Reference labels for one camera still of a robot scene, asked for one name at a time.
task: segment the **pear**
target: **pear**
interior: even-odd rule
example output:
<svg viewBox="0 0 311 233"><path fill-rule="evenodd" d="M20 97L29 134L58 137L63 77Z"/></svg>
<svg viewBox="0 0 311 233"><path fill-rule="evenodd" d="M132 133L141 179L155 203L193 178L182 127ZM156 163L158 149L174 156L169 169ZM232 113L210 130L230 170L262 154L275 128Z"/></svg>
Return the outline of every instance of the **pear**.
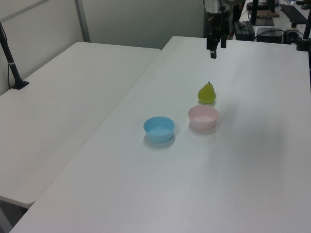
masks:
<svg viewBox="0 0 311 233"><path fill-rule="evenodd" d="M201 90L198 92L199 101L202 103L213 103L216 99L216 93L214 91L213 85L208 82Z"/></svg>

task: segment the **desk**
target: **desk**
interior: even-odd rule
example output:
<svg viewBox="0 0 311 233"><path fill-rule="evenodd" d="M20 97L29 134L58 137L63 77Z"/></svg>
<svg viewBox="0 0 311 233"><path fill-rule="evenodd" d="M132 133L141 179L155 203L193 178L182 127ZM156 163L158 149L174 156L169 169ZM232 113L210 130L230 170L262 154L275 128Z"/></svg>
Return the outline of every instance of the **desk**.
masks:
<svg viewBox="0 0 311 233"><path fill-rule="evenodd" d="M76 43L0 97L0 200L29 208L159 54Z"/></svg>
<svg viewBox="0 0 311 233"><path fill-rule="evenodd" d="M309 64L295 49L228 41L210 59L205 39L174 36L12 233L310 232ZM282 66L289 53L299 62ZM221 117L197 131L188 109L207 81ZM153 116L175 121L168 143L144 137Z"/></svg>
<svg viewBox="0 0 311 233"><path fill-rule="evenodd" d="M247 21L248 19L248 11L246 11L246 5L247 3L249 2L253 2L252 0L246 0L245 1L245 5L243 7L243 10L242 10L242 14L241 17L240 17L240 22L242 21ZM301 13L302 15L305 17L305 18L308 18L308 15L309 15L309 10L302 10L301 9L301 6L297 5L295 1L285 1L285 0L280 0L280 4L287 4L287 5L293 5L295 6ZM279 13L280 17L274 17L273 18L273 21L274 21L274 26L253 26L254 28L254 31L255 31L255 35L257 35L257 29L259 27L265 27L265 28L281 28L282 30L286 30L287 28L290 28L291 27L291 22L290 22L290 19L286 16L286 14L281 11L281 7L278 6L278 7L275 7L275 11ZM297 24L297 29L299 29L299 31L301 33L304 33L305 31L305 28L306 28L306 25L305 24Z"/></svg>

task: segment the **black cable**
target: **black cable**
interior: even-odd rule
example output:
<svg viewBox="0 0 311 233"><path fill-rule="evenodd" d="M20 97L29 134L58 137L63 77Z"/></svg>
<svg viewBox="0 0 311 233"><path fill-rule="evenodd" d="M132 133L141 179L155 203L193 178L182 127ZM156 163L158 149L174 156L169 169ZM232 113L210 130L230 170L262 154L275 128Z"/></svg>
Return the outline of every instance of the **black cable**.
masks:
<svg viewBox="0 0 311 233"><path fill-rule="evenodd" d="M225 26L223 25L225 14L224 14L224 7L223 7L223 4L222 4L221 0L218 0L218 2L219 2L219 5L220 5L220 9L221 9L221 11L222 11L222 22L221 22L221 24L220 24L222 27L220 27L220 28L218 29L218 31L222 31L223 28L225 28Z"/></svg>
<svg viewBox="0 0 311 233"><path fill-rule="evenodd" d="M3 32L3 34L4 34L6 43L8 43L8 39L7 39L7 37L6 37L5 30L4 30L4 28L2 27L1 22L0 22L0 28L1 28L2 32ZM9 80L9 75L10 75L10 66L9 66L9 64L8 64L8 85L9 85L9 89L11 89L10 80Z"/></svg>
<svg viewBox="0 0 311 233"><path fill-rule="evenodd" d="M219 2L219 5L220 5L220 9L222 11L222 21L220 22L220 24L218 26L216 26L215 28L219 28L222 26L223 22L224 22L224 8L223 8L223 5L222 5L222 2L221 0L218 0Z"/></svg>
<svg viewBox="0 0 311 233"><path fill-rule="evenodd" d="M4 34L6 42L8 42L8 39L7 39L6 34L5 34L5 30L3 29L1 22L0 22L0 28L1 28L2 32L3 32L3 34Z"/></svg>
<svg viewBox="0 0 311 233"><path fill-rule="evenodd" d="M285 34L285 31L282 30L282 29L275 29L275 30L259 33L258 35L255 36L255 39L257 40L257 37L260 36L260 35L265 35L265 34L272 33L272 32L283 32L283 35Z"/></svg>
<svg viewBox="0 0 311 233"><path fill-rule="evenodd" d="M246 10L246 11L244 11L244 13L243 13L243 14L241 14L241 16L242 16L242 15L244 15L246 12L247 12L247 10ZM240 16L240 17L241 17L241 16Z"/></svg>
<svg viewBox="0 0 311 233"><path fill-rule="evenodd" d="M10 74L10 69L9 69L9 64L8 64L8 85L9 85L9 89L11 89L11 86L10 86L10 80L9 80L9 74Z"/></svg>

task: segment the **white wall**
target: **white wall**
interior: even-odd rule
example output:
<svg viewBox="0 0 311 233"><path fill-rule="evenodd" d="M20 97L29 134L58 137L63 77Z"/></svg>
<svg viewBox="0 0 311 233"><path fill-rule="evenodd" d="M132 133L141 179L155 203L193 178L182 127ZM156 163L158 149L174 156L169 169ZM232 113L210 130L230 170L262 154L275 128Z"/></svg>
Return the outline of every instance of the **white wall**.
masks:
<svg viewBox="0 0 311 233"><path fill-rule="evenodd" d="M74 0L49 0L2 26L22 79L75 42L83 41ZM7 61L0 49L0 95L7 90Z"/></svg>
<svg viewBox="0 0 311 233"><path fill-rule="evenodd" d="M91 42L162 49L203 36L202 0L83 0Z"/></svg>

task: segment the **plastic bowl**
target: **plastic bowl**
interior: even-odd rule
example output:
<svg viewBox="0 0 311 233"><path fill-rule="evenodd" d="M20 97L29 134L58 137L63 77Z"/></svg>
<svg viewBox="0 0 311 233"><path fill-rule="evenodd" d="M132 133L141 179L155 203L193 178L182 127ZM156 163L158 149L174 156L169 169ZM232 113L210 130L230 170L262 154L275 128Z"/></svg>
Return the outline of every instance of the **plastic bowl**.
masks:
<svg viewBox="0 0 311 233"><path fill-rule="evenodd" d="M165 116L156 116L144 123L147 138L156 143L166 142L173 136L175 124Z"/></svg>
<svg viewBox="0 0 311 233"><path fill-rule="evenodd" d="M216 125L218 111L208 105L198 105L188 112L190 125L199 130L208 130Z"/></svg>

